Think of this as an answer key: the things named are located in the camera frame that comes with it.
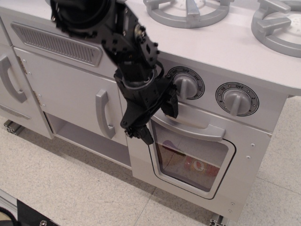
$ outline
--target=stove knob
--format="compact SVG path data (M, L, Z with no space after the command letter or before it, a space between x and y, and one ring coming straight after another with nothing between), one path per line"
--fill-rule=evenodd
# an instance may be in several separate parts
M177 86L177 94L180 98L187 99L194 97L198 93L198 82L185 73L179 73L174 77Z
M232 116L247 113L252 107L249 95L238 89L230 89L224 93L225 107Z

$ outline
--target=cabinet handle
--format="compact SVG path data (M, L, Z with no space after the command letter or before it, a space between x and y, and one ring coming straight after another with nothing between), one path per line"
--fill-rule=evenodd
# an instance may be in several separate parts
M20 103L23 103L27 98L23 91L16 91L8 76L8 70L11 67L7 56L0 57L0 77L4 87L8 93Z
M205 129L199 129L191 126L186 126L174 120L167 118L163 112L158 111L152 119L159 125L169 129L175 133L208 141L221 141L226 133L225 129L209 124Z
M106 104L108 102L109 102L109 99L108 99L107 91L101 89L96 94L97 121L98 121L99 128L100 128L101 132L103 133L103 135L108 139L112 139L113 136L116 134L115 128L114 128L114 126L108 125L107 119L105 117L105 111L104 111L104 107L106 106Z

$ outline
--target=gray burner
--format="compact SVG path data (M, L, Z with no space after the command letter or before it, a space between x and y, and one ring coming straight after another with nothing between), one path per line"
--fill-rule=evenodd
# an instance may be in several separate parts
M167 14L159 9L159 4L173 2L174 0L143 0L147 12L157 22L177 28L198 28L215 24L229 12L230 3L234 0L220 0L216 11L201 15L194 0L186 0L186 17Z
M287 17L276 19L264 18L272 13L289 13L290 11L301 12L301 0L258 0L260 8L255 12L252 20L252 32L254 36L270 49L293 57L301 57L301 45L282 40L275 35L274 31L279 28L289 27L292 21Z

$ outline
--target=toy kitchen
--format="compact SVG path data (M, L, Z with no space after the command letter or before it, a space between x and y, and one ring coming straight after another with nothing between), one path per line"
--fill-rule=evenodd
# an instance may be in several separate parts
M177 86L178 116L152 116L151 145L120 126L127 102L103 46L57 29L49 2L0 0L8 130L22 125L126 167L216 213L224 223L213 226L237 221L286 99L301 96L301 0L126 1Z

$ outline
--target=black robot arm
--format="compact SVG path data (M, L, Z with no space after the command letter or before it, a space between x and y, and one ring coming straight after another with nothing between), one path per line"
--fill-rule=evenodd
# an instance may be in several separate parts
M124 0L51 0L52 20L70 36L102 44L116 64L115 81L127 101L120 123L130 137L153 143L146 124L161 108L178 115L173 77L164 74L157 60L158 44L152 42ZM156 74L156 66L161 68Z

